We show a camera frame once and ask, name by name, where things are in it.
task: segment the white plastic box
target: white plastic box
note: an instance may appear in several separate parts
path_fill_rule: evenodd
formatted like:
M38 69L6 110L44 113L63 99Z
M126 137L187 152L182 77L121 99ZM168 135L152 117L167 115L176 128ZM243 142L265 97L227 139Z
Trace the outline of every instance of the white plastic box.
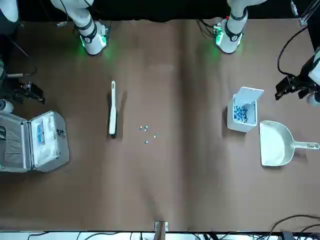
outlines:
M228 129L248 132L258 122L258 99L264 90L243 86L234 94L227 107Z

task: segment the case latch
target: case latch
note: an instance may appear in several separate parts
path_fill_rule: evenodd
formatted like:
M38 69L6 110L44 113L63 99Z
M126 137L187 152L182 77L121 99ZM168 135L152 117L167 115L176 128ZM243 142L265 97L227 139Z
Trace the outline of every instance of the case latch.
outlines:
M65 138L67 136L67 134L66 134L66 132L64 130L59 130L59 129L56 130L56 134L59 137L63 137L63 138Z

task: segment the white brush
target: white brush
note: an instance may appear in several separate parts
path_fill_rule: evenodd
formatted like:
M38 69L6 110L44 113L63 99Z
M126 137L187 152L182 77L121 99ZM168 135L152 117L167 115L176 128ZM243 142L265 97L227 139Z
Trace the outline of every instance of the white brush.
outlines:
M117 108L116 108L116 82L111 82L111 110L110 110L110 123L109 134L113 137L116 135L117 126Z

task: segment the blue beads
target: blue beads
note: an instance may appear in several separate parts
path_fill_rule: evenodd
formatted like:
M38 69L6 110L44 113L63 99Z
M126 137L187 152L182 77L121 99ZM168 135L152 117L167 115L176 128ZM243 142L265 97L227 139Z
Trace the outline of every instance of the blue beads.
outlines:
M248 117L247 117L248 110L241 106L234 106L233 109L233 118L236 122L241 123L247 123Z

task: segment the wire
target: wire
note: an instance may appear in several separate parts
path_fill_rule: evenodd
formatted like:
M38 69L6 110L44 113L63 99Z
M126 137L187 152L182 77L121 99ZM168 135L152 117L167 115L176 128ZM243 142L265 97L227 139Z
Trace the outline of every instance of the wire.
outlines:
M307 15L310 14L310 16L316 11L316 9L319 7L319 1L317 2L317 0L314 0L313 2L311 2L309 4L309 6L307 7L307 9L303 12L303 14L300 16L300 18L304 18Z
M39 233L39 234L30 234L27 238L27 240L30 239L31 236L41 236L41 235L45 235L45 234L48 234L50 233L49 231L45 231L45 232L42 232L42 233Z
M230 232L226 233L223 237L219 238L219 240L225 239L225 237L228 236L228 235L230 235L230 234L246 235L246 236L250 236L250 237L253 237L253 236L254 236L254 235L252 235L252 234L242 233L242 232L239 232L239 231L230 231ZM262 236L260 236L259 238L257 238L256 240L260 240L261 237L266 237L266 236L262 235Z
M295 77L294 74L289 73L289 72L282 71L282 70L280 69L280 59L281 59L281 56L282 56L282 54L284 53L286 47L289 45L289 43L290 43L297 35L299 35L300 33L302 33L302 32L303 32L304 30L306 30L307 28L308 28L308 27L305 26L304 28L302 28L302 29L300 29L299 31L297 31L297 32L286 42L286 44L283 46L282 50L280 51L280 54L279 54L279 57L278 57L278 62L277 62L277 68L278 68L278 71L279 71L280 73L282 73L283 75L287 75L287 76L290 76L290 77Z
M201 34L205 37L205 38L209 38L210 40L212 40L212 38L214 37L213 35L207 33L206 31L203 30L203 28L200 25L199 20L196 20L196 24L198 25Z
M32 72L30 73L21 73L19 77L27 77L27 76L32 76L32 75L35 75L37 72L38 72L38 68L37 66L35 65L35 63L31 60L31 58L29 57L29 55L15 42L13 41L9 36L6 35L6 37L10 40L10 42L20 50L20 52L22 52L28 59L29 61L31 62L31 64L33 65L34 69Z
M81 234L81 231L79 232L78 236L76 237L76 240L78 240L78 239L79 239L80 234Z
M87 2L87 0L83 0L83 1L85 1L85 3L86 3L89 7L92 7L92 5Z
M314 215L307 215L307 214L297 214L297 215L292 215L292 216L288 216L288 217L285 217L279 221L277 221L271 228L270 230L270 233L268 234L268 237L266 240L269 240L273 230L276 228L276 226L286 220L289 220L289 219L294 219L294 218L309 218L309 219L316 219L318 221L320 221L320 217L319 216L314 216Z
M63 8L64 8L64 11L65 11L65 14L66 14L66 21L68 22L69 16L68 16L68 12L67 12L66 6L64 5L64 2L63 2L62 0L60 0L60 2L61 2L61 4L62 4L62 6L63 6Z
M53 22L53 21L52 21L52 18L50 17L49 13L47 12L47 9L46 9L45 6L44 6L44 3L42 2L42 0L38 0L38 2L39 2L39 4L41 5L42 10L44 11L44 14L45 14L46 17L48 18L48 20L49 20L50 22Z
M107 14L105 14L104 12L99 11L99 10L97 10L95 7L93 7L93 4L91 5L90 3L88 3L87 0L83 0L83 1L88 5L88 7L92 7L92 9L93 9L95 12L97 12L98 14L107 16Z
M310 226L305 227L305 228L300 232L300 235L299 235L299 237L298 237L297 239L300 240L301 234L302 234L304 231L306 231L306 230L308 230L308 229L311 229L311 228L314 228L314 227L319 227L319 226L320 226L320 224L313 224L313 225L310 225Z
M265 239L267 236L266 235L261 235L260 237L258 237L256 240L262 240Z
M90 235L90 236L88 236L87 238L85 238L84 240L88 240L88 239L90 239L90 238L92 238L92 237L94 237L94 236L97 236L97 235L116 235L116 234L119 234L120 232L113 232L113 233L106 233L106 232L98 232L98 233L95 233L95 234L92 234L92 235Z
M198 21L199 25L200 25L200 23L204 25L205 29L207 30L207 32L209 33L210 36L212 36L212 37L214 36L212 25L209 25L208 23L204 22L203 20L197 20L197 21Z
M209 23L206 23L203 19L199 19L199 21L200 21L201 23L203 23L203 25L205 25L205 26L207 26L207 27L209 27L209 28L212 28L212 25L210 25Z
M197 239L201 240L201 238L197 235L195 235L194 233L192 233L193 236L195 236Z

